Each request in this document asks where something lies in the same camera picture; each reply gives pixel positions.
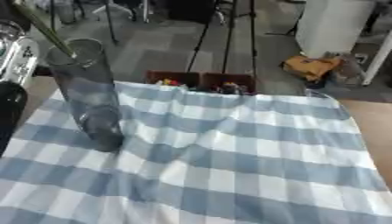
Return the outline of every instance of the tripod leg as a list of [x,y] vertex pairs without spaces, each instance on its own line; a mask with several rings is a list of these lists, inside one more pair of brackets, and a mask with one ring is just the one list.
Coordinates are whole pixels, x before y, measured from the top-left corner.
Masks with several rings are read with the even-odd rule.
[[56,32],[56,20],[55,20],[55,15],[54,15],[54,0],[51,0],[50,2],[51,6],[51,29],[52,31]]
[[81,0],[75,0],[74,2],[76,3],[76,5],[78,6],[78,8],[80,10],[81,17],[85,18],[86,12],[84,11],[83,5],[81,4]]
[[296,23],[294,24],[294,26],[286,32],[287,36],[290,36],[291,34],[294,34],[294,35],[297,34],[299,21],[301,20],[301,18],[303,16],[304,16],[304,11],[301,12],[301,15],[299,15],[299,17],[298,17]]
[[230,11],[230,19],[228,22],[228,35],[227,35],[227,42],[226,42],[226,49],[225,49],[225,56],[223,59],[223,67],[222,73],[225,74],[228,68],[228,54],[230,53],[230,46],[231,46],[231,39],[233,37],[233,30],[235,28],[235,17],[237,14],[237,3],[238,0],[233,0],[233,8]]
[[191,72],[191,70],[192,70],[194,61],[196,60],[196,57],[198,56],[198,53],[200,51],[200,47],[203,44],[204,38],[207,35],[208,28],[210,27],[210,24],[213,21],[215,10],[216,10],[216,8],[218,8],[219,3],[220,3],[220,0],[215,0],[215,3],[213,5],[213,8],[212,8],[212,11],[211,11],[211,14],[210,14],[210,18],[206,22],[206,25],[204,26],[203,32],[200,35],[199,43],[196,45],[196,47],[193,50],[193,56],[192,56],[191,62],[189,63],[188,69],[186,69],[186,71],[188,73]]
[[251,38],[251,51],[252,51],[252,69],[253,69],[253,76],[257,77],[257,49],[256,49],[256,9],[255,9],[255,0],[250,0],[250,38]]
[[110,16],[109,2],[108,0],[103,0],[103,3],[105,4],[106,16],[108,17],[108,28],[110,30],[110,37],[112,38],[113,44],[117,45],[118,41],[116,39],[115,32],[113,30],[112,17]]

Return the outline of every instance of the checkered tablecloth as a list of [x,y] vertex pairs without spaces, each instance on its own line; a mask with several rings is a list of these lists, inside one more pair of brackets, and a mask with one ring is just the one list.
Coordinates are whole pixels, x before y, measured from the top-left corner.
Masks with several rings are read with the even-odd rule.
[[0,159],[0,223],[392,223],[354,120],[330,98],[117,83],[126,142],[93,150],[59,92]]

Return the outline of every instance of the black tripod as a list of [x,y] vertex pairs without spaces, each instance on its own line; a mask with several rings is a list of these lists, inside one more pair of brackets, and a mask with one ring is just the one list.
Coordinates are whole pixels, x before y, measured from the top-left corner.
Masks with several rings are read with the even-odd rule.
[[[214,14],[216,9],[218,8],[219,4],[221,3],[221,0],[215,0],[214,6],[211,11],[211,16],[208,19],[208,22],[206,23],[203,32],[201,33],[199,43],[196,45],[194,48],[194,54],[191,59],[191,63],[189,64],[189,67],[187,69],[187,72],[191,72],[194,61],[196,60],[196,57],[200,51],[200,47],[203,44],[204,38],[207,35],[208,28],[214,18]],[[225,55],[223,59],[223,66],[221,72],[223,74],[226,73],[227,68],[228,68],[228,55],[230,53],[230,46],[232,42],[232,37],[233,37],[233,30],[235,28],[235,20],[237,18],[237,5],[238,5],[238,0],[233,0],[233,5],[232,9],[230,11],[229,15],[229,21],[228,21],[228,35],[227,35],[227,42],[226,42],[226,48],[225,48]],[[253,75],[256,78],[257,77],[257,65],[256,65],[256,59],[257,59],[257,50],[256,50],[256,31],[255,31],[255,19],[256,19],[256,7],[255,7],[255,0],[249,0],[249,8],[250,8],[250,13],[249,14],[244,14],[248,15],[250,17],[250,35],[251,35],[251,53],[252,53],[252,69],[253,69]]]
[[299,17],[298,17],[296,23],[294,24],[294,26],[291,29],[289,29],[287,32],[285,32],[285,33],[267,32],[267,33],[265,33],[265,35],[295,36],[297,34],[297,31],[298,31],[299,21],[304,16],[304,13],[305,13],[304,11],[301,12],[301,14],[299,15]]

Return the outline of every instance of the equipment stand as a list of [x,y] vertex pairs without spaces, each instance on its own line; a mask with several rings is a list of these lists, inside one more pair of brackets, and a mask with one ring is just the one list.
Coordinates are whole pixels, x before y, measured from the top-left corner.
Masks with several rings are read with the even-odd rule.
[[109,31],[110,31],[110,37],[112,38],[113,44],[117,45],[118,44],[118,40],[116,39],[115,31],[113,29],[112,17],[110,16],[109,0],[103,0],[103,2],[105,3],[105,5],[102,6],[102,7],[104,7],[104,9],[106,11],[106,16],[108,17],[108,28],[109,28]]
[[[215,4],[212,8],[212,12],[211,12],[211,16],[208,20],[208,22],[206,23],[206,25],[204,26],[204,30],[200,35],[199,38],[199,43],[196,45],[196,47],[194,48],[194,53],[191,59],[191,62],[188,66],[187,72],[191,72],[194,61],[196,60],[196,57],[200,51],[200,48],[203,44],[203,41],[207,35],[207,31],[209,29],[209,26],[214,18],[214,14],[216,9],[218,9],[218,6],[220,4],[220,0],[215,0]],[[231,42],[232,42],[232,37],[233,37],[233,31],[235,28],[235,20],[237,19],[237,15],[236,15],[236,9],[237,9],[237,4],[238,4],[238,0],[233,0],[233,5],[232,5],[232,9],[230,11],[230,18],[229,18],[229,22],[228,22],[228,34],[227,34],[227,42],[226,42],[226,48],[225,48],[225,54],[224,54],[224,58],[223,58],[223,66],[222,66],[222,70],[221,72],[223,74],[226,73],[227,71],[227,67],[228,67],[228,55],[230,54],[230,47],[231,47]],[[252,54],[252,69],[253,69],[253,75],[255,78],[257,78],[257,64],[256,64],[256,59],[257,59],[257,49],[256,49],[256,28],[255,28],[255,19],[256,19],[256,7],[255,7],[255,0],[249,0],[249,5],[250,5],[250,13],[249,14],[244,14],[250,17],[250,34],[251,34],[251,54]]]
[[304,13],[305,13],[305,9],[302,10],[302,12],[299,15],[299,17],[298,17],[296,23],[294,24],[294,26],[291,29],[289,29],[286,33],[267,32],[267,33],[265,33],[265,35],[277,35],[277,36],[295,36],[295,35],[297,35],[299,21],[304,16]]

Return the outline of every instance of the white object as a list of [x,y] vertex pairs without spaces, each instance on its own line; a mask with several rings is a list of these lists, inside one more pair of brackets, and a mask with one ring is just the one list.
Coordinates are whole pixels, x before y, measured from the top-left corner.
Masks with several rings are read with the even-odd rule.
[[372,63],[370,64],[363,85],[369,85],[373,78],[377,75],[378,71],[382,67],[385,59],[388,57],[389,53],[392,51],[392,31],[389,33],[384,43],[382,44],[380,51],[375,55]]
[[143,0],[143,21],[149,23],[149,13],[150,13],[150,1]]
[[312,0],[299,21],[297,42],[309,58],[327,52],[350,53],[375,2],[371,0]]
[[0,69],[0,81],[12,81],[27,88],[38,63],[39,45],[30,38],[22,37],[10,46]]
[[[96,9],[93,11],[94,14],[100,13],[101,11],[105,11],[106,10],[106,5],[103,5],[102,7]],[[118,9],[119,11],[124,11],[126,13],[129,14],[130,18],[135,17],[136,15],[133,14],[133,12],[130,9],[127,9],[119,4],[116,4],[113,0],[108,0],[108,7],[109,8],[115,8]]]

